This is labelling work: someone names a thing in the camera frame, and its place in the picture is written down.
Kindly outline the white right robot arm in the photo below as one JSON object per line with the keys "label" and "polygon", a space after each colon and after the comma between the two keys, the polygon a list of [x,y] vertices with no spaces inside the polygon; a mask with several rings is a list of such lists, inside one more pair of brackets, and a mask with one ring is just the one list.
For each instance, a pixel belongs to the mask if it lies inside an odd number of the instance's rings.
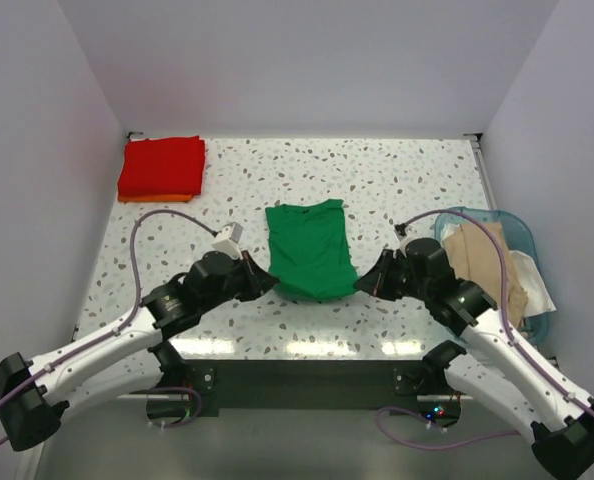
{"label": "white right robot arm", "polygon": [[578,479],[594,464],[594,396],[506,326],[495,301],[456,276],[438,241],[421,238],[383,250],[355,287],[382,300],[420,300],[455,335],[422,359],[429,390],[451,388],[497,414],[556,479]]}

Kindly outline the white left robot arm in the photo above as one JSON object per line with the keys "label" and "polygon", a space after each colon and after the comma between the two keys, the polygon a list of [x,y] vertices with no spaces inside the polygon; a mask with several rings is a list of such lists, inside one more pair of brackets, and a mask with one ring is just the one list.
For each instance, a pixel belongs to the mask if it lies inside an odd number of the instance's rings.
{"label": "white left robot arm", "polygon": [[85,381],[141,350],[197,326],[202,316],[236,300],[256,300],[278,280],[244,252],[239,259],[211,251],[186,273],[138,297],[132,309],[67,346],[32,359],[13,353],[0,362],[0,423],[15,452],[50,438]]}

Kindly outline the green t shirt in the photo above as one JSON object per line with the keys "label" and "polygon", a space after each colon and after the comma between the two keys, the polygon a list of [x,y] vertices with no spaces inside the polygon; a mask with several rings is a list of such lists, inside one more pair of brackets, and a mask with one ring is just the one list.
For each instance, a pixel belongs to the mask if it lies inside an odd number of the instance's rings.
{"label": "green t shirt", "polygon": [[329,301],[355,293],[343,201],[309,206],[282,204],[265,210],[269,273],[277,292],[290,299]]}

